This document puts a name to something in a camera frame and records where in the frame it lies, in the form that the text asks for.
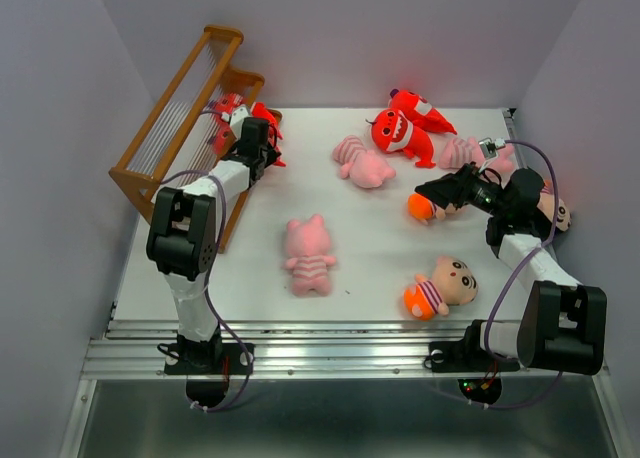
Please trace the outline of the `red shark plush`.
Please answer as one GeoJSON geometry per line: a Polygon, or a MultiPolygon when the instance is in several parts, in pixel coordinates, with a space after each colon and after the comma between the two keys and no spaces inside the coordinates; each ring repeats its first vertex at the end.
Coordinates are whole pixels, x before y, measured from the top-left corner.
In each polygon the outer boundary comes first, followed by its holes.
{"type": "Polygon", "coordinates": [[[389,106],[399,109],[420,129],[437,134],[457,134],[453,124],[421,95],[407,89],[392,89],[389,96],[389,106]]]}
{"type": "MultiPolygon", "coordinates": [[[[210,140],[211,143],[223,138],[229,129],[228,124],[222,119],[222,114],[231,114],[233,110],[245,104],[245,98],[238,93],[226,93],[207,104],[205,110],[213,114],[213,121],[216,127],[216,131],[210,140]]],[[[278,118],[263,102],[254,102],[249,106],[249,111],[253,116],[267,119],[275,127],[274,130],[270,131],[270,137],[276,137],[278,140],[282,138],[278,118]]]]}
{"type": "Polygon", "coordinates": [[[415,166],[418,168],[436,167],[430,136],[399,109],[384,109],[369,124],[372,141],[382,152],[403,153],[409,159],[417,158],[415,166]]]}
{"type": "MultiPolygon", "coordinates": [[[[277,141],[282,138],[280,131],[274,127],[269,130],[269,143],[274,146],[277,152],[280,152],[277,141]]],[[[208,140],[211,145],[213,153],[217,157],[221,157],[226,149],[228,143],[232,143],[235,140],[235,135],[229,127],[220,127],[208,140]]]]}

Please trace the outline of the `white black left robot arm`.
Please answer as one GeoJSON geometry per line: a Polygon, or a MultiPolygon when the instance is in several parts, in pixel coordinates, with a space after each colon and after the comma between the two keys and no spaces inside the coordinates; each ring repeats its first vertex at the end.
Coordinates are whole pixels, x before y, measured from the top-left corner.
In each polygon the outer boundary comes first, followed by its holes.
{"type": "Polygon", "coordinates": [[[279,158],[264,118],[235,120],[239,138],[209,171],[185,170],[197,179],[158,190],[146,254],[168,284],[178,316],[176,341],[161,343],[164,372],[211,374],[224,369],[225,323],[209,295],[209,280],[233,200],[250,190],[279,158]]]}

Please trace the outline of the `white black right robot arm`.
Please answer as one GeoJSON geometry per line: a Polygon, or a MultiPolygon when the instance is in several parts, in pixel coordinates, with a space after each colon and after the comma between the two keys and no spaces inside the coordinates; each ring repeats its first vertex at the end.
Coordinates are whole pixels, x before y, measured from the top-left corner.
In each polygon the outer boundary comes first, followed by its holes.
{"type": "Polygon", "coordinates": [[[538,207],[543,187],[543,178],[530,168],[516,170],[501,185],[473,164],[416,187],[438,206],[470,205],[488,213],[487,244],[529,294],[519,322],[475,320],[462,339],[431,343],[434,372],[481,372],[490,365],[500,372],[600,371],[607,297],[565,272],[547,251],[555,227],[538,207]]]}

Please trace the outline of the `wooden tiered shelf rack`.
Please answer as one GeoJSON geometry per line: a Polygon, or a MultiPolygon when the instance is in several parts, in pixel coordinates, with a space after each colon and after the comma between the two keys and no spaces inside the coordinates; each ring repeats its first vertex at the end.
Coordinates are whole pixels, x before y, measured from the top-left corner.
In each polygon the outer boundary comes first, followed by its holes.
{"type": "Polygon", "coordinates": [[[161,182],[184,169],[210,170],[218,161],[208,140],[216,131],[207,104],[226,93],[241,94],[248,107],[258,101],[265,79],[232,63],[244,41],[235,28],[204,28],[110,177],[150,222],[161,182]]]}

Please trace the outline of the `pink striped pig plush right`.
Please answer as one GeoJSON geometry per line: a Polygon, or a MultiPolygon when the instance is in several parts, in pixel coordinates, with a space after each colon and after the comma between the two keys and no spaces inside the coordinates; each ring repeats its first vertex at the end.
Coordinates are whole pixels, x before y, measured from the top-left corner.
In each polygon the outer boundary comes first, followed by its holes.
{"type": "MultiPolygon", "coordinates": [[[[498,173],[510,173],[515,169],[515,164],[511,158],[514,154],[514,147],[507,144],[505,148],[498,151],[498,156],[489,163],[489,167],[498,173]]],[[[471,137],[464,140],[459,137],[451,138],[445,145],[437,162],[441,169],[459,169],[464,164],[474,162],[477,166],[485,163],[484,157],[478,141],[471,137]]]]}

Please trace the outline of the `pink striped pig plush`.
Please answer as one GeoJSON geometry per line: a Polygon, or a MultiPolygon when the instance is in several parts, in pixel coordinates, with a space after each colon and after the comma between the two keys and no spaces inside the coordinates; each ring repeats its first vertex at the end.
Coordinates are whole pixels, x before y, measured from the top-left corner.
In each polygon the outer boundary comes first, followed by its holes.
{"type": "Polygon", "coordinates": [[[292,219],[286,226],[284,242],[287,259],[283,267],[291,272],[291,291],[295,296],[331,292],[329,268],[337,263],[330,254],[332,241],[320,214],[306,221],[292,219]]]}
{"type": "Polygon", "coordinates": [[[345,137],[335,146],[332,158],[340,165],[340,177],[350,179],[363,189],[381,187],[396,176],[395,169],[384,157],[366,148],[354,135],[345,137]]]}
{"type": "MultiPolygon", "coordinates": [[[[489,163],[489,167],[498,173],[510,173],[515,169],[515,164],[511,158],[514,154],[514,147],[507,144],[505,148],[498,151],[498,156],[489,163]]],[[[464,164],[474,162],[477,166],[485,163],[484,157],[478,141],[471,137],[464,140],[459,137],[451,138],[445,145],[437,162],[441,169],[459,169],[464,164]]]]}

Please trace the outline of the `boy doll orange pants middle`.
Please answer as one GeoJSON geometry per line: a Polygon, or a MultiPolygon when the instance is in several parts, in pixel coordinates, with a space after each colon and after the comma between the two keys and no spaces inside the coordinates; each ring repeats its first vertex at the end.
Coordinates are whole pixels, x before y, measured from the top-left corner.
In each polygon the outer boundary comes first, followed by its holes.
{"type": "Polygon", "coordinates": [[[442,208],[418,193],[412,193],[408,197],[407,209],[411,217],[425,225],[441,222],[465,210],[464,207],[456,208],[452,204],[442,208]]]}

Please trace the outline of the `boy doll orange pants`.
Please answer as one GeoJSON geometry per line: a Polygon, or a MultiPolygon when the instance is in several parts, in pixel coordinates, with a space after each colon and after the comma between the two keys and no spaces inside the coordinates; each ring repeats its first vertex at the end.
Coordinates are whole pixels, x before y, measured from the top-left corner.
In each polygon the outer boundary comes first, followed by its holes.
{"type": "Polygon", "coordinates": [[[571,227],[572,217],[570,209],[563,199],[556,194],[550,179],[544,181],[537,208],[550,224],[555,224],[557,233],[564,233],[571,227]]]}
{"type": "Polygon", "coordinates": [[[451,256],[440,256],[430,276],[416,274],[403,293],[411,316],[430,321],[448,316],[451,307],[471,303],[477,296],[478,282],[466,263],[451,256]]]}
{"type": "Polygon", "coordinates": [[[465,210],[464,207],[456,208],[452,204],[442,208],[418,193],[412,193],[408,197],[407,209],[411,217],[425,225],[441,222],[465,210]]]}

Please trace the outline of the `boy doll orange pants right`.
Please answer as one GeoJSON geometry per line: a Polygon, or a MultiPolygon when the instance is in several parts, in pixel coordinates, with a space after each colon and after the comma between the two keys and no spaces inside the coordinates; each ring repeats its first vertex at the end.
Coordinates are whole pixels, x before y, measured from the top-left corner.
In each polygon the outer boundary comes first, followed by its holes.
{"type": "Polygon", "coordinates": [[[570,209],[563,199],[556,194],[550,179],[544,181],[537,208],[550,224],[555,224],[557,233],[564,233],[571,227],[572,217],[570,209]]]}

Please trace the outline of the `boy doll orange pants front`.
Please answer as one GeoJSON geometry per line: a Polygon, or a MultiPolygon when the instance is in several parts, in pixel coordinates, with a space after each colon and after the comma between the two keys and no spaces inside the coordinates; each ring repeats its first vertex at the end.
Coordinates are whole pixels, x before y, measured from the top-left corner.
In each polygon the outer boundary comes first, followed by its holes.
{"type": "Polygon", "coordinates": [[[416,274],[403,293],[411,316],[430,321],[448,316],[451,307],[471,303],[477,296],[478,282],[466,263],[451,256],[440,256],[430,276],[416,274]]]}

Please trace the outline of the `pink striped pig plush back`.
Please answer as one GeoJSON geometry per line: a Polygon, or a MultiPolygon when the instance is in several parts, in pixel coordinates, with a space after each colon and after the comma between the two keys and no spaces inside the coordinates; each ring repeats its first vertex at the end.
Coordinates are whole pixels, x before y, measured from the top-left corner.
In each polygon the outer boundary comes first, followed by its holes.
{"type": "Polygon", "coordinates": [[[340,177],[350,179],[363,189],[381,187],[396,176],[395,169],[384,157],[366,148],[354,135],[345,137],[335,146],[332,158],[340,165],[340,177]]]}

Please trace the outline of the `pink striped pig plush front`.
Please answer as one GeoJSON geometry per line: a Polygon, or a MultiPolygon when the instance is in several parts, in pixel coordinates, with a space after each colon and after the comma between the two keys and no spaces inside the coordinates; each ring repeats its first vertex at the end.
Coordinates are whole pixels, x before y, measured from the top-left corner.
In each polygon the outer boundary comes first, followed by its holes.
{"type": "Polygon", "coordinates": [[[291,272],[291,291],[295,296],[331,292],[329,268],[337,263],[330,254],[332,241],[320,214],[306,221],[292,219],[286,226],[284,242],[287,259],[283,267],[291,272]]]}

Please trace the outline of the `aluminium front mounting rail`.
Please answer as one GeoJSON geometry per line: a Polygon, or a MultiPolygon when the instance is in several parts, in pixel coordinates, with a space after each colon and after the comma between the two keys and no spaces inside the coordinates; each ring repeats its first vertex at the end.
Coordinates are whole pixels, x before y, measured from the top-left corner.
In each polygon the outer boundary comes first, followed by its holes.
{"type": "MultiPolygon", "coordinates": [[[[86,380],[164,379],[159,343],[171,342],[174,321],[113,321],[90,341],[81,376],[86,380]]],[[[254,346],[256,379],[428,378],[422,365],[432,341],[454,341],[467,324],[416,322],[234,322],[254,346]]]]}

